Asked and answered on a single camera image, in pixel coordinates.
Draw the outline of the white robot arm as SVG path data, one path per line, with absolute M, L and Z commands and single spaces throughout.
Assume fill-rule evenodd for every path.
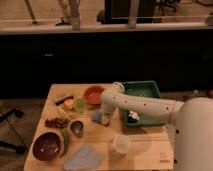
M 120 108 L 173 124 L 173 171 L 213 171 L 213 99 L 196 97 L 182 102 L 127 95 L 124 91 L 120 82 L 103 91 L 103 114 L 113 115 Z

